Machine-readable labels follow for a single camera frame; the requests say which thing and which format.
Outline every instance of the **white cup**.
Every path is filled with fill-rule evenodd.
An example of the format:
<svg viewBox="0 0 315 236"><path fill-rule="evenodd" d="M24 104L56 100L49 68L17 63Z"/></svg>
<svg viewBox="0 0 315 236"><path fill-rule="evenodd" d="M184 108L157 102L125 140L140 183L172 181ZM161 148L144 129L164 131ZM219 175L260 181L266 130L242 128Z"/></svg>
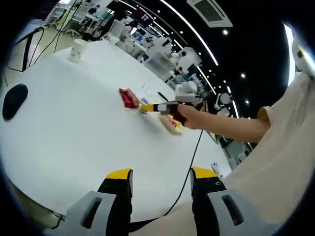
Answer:
<svg viewBox="0 0 315 236"><path fill-rule="evenodd" d="M82 39L75 39L70 51L69 61L78 62L88 47L88 42Z"/></svg>

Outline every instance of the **beige shirt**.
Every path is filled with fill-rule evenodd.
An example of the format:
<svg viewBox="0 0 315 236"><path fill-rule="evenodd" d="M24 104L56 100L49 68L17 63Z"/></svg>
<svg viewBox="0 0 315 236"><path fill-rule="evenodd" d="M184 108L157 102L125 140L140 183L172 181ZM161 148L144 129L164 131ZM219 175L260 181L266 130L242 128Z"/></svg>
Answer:
<svg viewBox="0 0 315 236"><path fill-rule="evenodd" d="M270 129L223 181L259 206L261 219L283 223L301 200L315 167L315 81L297 73L284 96L258 112L258 118L267 116ZM130 235L197 235L191 205Z"/></svg>

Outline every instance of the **human arm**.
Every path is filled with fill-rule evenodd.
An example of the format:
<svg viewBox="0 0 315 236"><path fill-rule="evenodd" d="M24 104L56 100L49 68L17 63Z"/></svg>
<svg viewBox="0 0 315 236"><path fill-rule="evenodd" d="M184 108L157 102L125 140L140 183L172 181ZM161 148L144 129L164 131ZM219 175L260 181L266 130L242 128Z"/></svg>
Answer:
<svg viewBox="0 0 315 236"><path fill-rule="evenodd" d="M203 129L237 141L259 143L270 128L267 114L258 115L259 119L230 118L199 112L194 107L185 105L179 105L178 111L187 119L186 127Z"/></svg>

